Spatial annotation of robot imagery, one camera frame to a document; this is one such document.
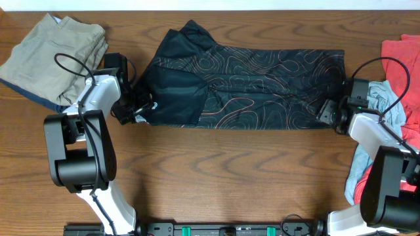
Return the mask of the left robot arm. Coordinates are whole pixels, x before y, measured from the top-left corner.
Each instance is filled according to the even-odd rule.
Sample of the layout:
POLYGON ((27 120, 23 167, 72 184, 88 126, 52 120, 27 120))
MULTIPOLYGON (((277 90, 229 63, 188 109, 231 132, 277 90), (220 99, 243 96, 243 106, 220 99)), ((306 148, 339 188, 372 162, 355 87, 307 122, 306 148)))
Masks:
POLYGON ((127 59, 106 53, 104 68, 86 69, 85 88, 62 113, 49 115, 43 126, 51 178, 83 199, 98 216, 99 225, 68 225, 64 235, 147 235, 115 178, 116 153, 106 124, 116 107, 134 101, 127 59))

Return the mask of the black printed jersey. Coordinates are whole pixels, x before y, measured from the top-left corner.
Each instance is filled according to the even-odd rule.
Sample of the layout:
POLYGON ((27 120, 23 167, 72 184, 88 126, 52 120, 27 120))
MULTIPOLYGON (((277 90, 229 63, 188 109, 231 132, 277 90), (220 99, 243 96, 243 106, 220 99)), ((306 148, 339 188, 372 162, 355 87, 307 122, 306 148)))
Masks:
POLYGON ((258 50, 218 44, 195 21, 167 32, 140 76, 155 108, 152 125, 299 130, 324 128, 316 116, 340 95, 344 51, 258 50))

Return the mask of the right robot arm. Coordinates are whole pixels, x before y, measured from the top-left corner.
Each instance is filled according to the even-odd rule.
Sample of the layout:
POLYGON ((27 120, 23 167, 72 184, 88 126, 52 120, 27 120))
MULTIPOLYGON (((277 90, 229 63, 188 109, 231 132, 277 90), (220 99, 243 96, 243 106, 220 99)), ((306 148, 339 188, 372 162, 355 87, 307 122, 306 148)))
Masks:
POLYGON ((360 203, 318 220, 313 235, 371 235, 419 231, 419 152, 395 134, 384 115, 368 108, 369 82, 349 79, 340 99, 326 100, 318 119, 357 141, 373 159, 360 203))

